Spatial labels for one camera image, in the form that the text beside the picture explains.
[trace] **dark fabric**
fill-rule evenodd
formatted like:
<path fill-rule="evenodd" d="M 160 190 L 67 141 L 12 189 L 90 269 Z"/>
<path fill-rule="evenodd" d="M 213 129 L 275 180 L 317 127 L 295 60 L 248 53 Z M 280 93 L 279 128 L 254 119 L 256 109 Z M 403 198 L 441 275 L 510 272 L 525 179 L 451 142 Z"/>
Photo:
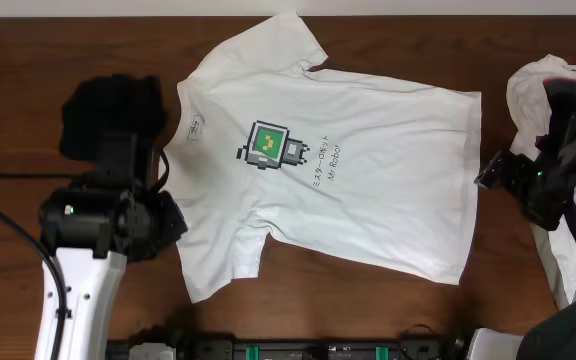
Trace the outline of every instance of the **dark fabric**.
<path fill-rule="evenodd" d="M 158 78 L 97 77 L 79 84 L 64 104 L 59 150 L 69 159 L 95 161 L 102 134 L 134 132 L 154 141 L 166 118 Z"/>

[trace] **brown wooden surface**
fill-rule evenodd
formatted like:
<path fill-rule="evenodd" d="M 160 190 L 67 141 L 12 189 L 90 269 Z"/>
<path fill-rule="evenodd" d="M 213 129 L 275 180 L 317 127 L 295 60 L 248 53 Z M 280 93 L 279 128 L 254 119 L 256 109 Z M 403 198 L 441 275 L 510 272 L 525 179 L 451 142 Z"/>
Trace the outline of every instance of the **brown wooden surface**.
<path fill-rule="evenodd" d="M 0 171 L 72 171 L 59 156 L 60 108 L 77 84 L 129 73 L 161 77 L 171 113 L 175 84 L 221 41 L 259 18 L 0 19 Z M 327 66 L 483 92 L 482 161 L 515 127 L 506 81 L 548 53 L 576 64 L 576 17 L 307 18 Z M 37 235 L 37 208 L 60 180 L 0 180 L 0 209 Z M 29 359 L 40 321 L 36 255 L 0 224 L 0 359 Z M 461 285 L 352 263 L 270 240 L 260 278 L 238 280 L 191 306 L 175 249 L 129 266 L 111 338 L 172 322 L 240 338 L 386 338 L 415 323 L 439 332 L 472 320 L 522 334 L 555 312 L 530 229 L 503 191 L 481 192 Z"/>

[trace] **white fabric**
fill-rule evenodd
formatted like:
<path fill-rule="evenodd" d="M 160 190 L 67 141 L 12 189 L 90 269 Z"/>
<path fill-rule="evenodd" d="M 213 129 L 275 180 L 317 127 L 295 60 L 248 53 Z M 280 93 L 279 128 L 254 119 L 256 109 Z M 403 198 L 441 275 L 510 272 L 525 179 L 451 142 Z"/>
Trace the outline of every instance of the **white fabric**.
<path fill-rule="evenodd" d="M 548 133 L 550 105 L 543 81 L 553 78 L 576 79 L 576 66 L 553 55 L 519 69 L 508 80 L 507 100 L 517 135 L 510 147 L 515 154 L 537 158 L 535 138 Z M 576 244 L 562 219 L 556 231 L 547 232 L 532 225 L 537 249 L 557 303 L 563 308 L 572 302 L 576 288 Z"/>
<path fill-rule="evenodd" d="M 217 46 L 179 83 L 165 189 L 190 228 L 177 245 L 192 301 L 256 277 L 268 233 L 458 283 L 477 207 L 480 94 L 307 71 L 326 58 L 302 20 L 282 14 Z"/>

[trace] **wire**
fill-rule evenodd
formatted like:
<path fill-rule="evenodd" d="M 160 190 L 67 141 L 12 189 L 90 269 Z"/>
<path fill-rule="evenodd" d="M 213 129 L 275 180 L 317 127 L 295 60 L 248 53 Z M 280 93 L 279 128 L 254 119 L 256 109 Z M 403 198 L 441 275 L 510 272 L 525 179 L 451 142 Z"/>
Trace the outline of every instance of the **wire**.
<path fill-rule="evenodd" d="M 13 230 L 15 230 L 17 234 L 21 235 L 21 238 L 26 240 L 26 242 L 29 243 L 37 251 L 37 253 L 41 257 L 41 260 L 44 261 L 46 267 L 48 267 L 48 270 L 50 271 L 50 275 L 52 275 L 52 278 L 55 281 L 55 284 L 57 286 L 57 297 L 59 301 L 59 308 L 57 309 L 57 327 L 55 329 L 55 339 L 53 341 L 52 355 L 50 356 L 50 359 L 58 360 L 59 350 L 61 348 L 61 338 L 64 332 L 64 322 L 66 321 L 66 311 L 67 311 L 66 290 L 64 282 L 61 278 L 59 271 L 57 270 L 57 267 L 51 260 L 50 255 L 39 242 L 33 239 L 32 236 L 28 234 L 28 232 L 26 232 L 26 230 L 24 230 L 21 226 L 19 226 L 19 224 L 14 222 L 11 218 L 6 216 L 6 214 L 2 213 L 1 211 L 0 211 L 0 220 L 4 224 L 10 226 Z"/>
<path fill-rule="evenodd" d="M 157 194 L 159 190 L 161 190 L 161 188 L 163 188 L 164 185 L 166 185 L 166 181 L 168 181 L 168 168 L 170 167 L 168 164 L 168 158 L 166 157 L 164 150 L 161 148 L 159 148 L 159 155 L 161 156 L 161 160 L 164 162 L 164 165 L 166 166 L 166 170 L 164 170 L 164 174 L 161 175 L 161 178 L 159 178 L 157 183 L 155 183 L 150 188 L 150 190 L 155 194 Z"/>
<path fill-rule="evenodd" d="M 73 174 L 24 174 L 24 173 L 0 173 L 0 179 L 72 179 L 78 175 Z"/>
<path fill-rule="evenodd" d="M 403 338 L 404 336 L 408 335 L 408 333 L 411 330 L 414 329 L 418 329 L 418 328 L 422 328 L 422 329 L 426 329 L 428 331 L 430 331 L 431 334 L 436 335 L 437 333 L 435 332 L 435 330 L 433 330 L 430 326 L 426 325 L 426 324 L 415 324 L 412 325 L 411 327 L 409 327 L 408 329 L 404 330 L 401 335 L 399 335 L 399 338 Z M 414 360 L 412 357 L 410 357 L 410 355 L 408 355 L 408 350 L 406 350 L 405 347 L 401 346 L 401 341 L 399 342 L 399 350 L 401 350 L 401 355 L 404 356 L 404 358 L 406 358 L 406 360 Z"/>

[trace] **robot graphic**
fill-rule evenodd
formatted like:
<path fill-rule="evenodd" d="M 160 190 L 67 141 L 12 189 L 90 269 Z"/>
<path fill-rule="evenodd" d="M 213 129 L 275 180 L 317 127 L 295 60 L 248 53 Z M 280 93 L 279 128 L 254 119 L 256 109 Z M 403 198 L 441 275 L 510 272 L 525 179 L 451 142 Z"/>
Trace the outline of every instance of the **robot graphic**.
<path fill-rule="evenodd" d="M 310 148 L 300 140 L 290 139 L 289 133 L 286 127 L 255 121 L 250 129 L 248 144 L 237 150 L 237 159 L 241 159 L 245 151 L 244 160 L 260 170 L 279 169 L 281 164 L 304 164 L 304 152 Z"/>

